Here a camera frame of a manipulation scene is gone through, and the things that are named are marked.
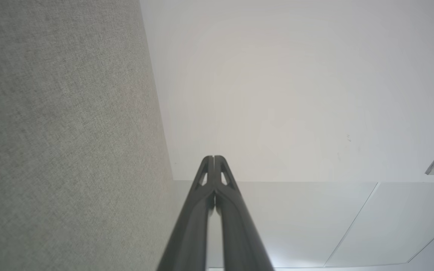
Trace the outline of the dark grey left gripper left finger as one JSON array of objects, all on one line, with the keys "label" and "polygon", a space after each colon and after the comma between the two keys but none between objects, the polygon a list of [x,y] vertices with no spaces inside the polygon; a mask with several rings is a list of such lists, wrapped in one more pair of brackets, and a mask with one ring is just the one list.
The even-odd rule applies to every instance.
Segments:
[{"label": "dark grey left gripper left finger", "polygon": [[206,271],[207,224],[215,207],[213,156],[203,158],[157,271]]}]

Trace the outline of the grey fabric sofa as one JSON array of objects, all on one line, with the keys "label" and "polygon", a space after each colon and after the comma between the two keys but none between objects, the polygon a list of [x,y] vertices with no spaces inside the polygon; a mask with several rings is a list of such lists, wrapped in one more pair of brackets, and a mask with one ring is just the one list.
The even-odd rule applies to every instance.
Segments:
[{"label": "grey fabric sofa", "polygon": [[0,0],[0,271],[156,271],[176,220],[139,0]]}]

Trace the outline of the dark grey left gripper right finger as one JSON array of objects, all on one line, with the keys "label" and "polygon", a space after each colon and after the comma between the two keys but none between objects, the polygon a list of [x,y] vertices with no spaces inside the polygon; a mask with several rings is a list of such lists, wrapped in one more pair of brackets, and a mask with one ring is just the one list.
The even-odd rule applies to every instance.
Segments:
[{"label": "dark grey left gripper right finger", "polygon": [[225,271],[274,271],[237,182],[223,156],[215,156],[215,200],[222,220]]}]

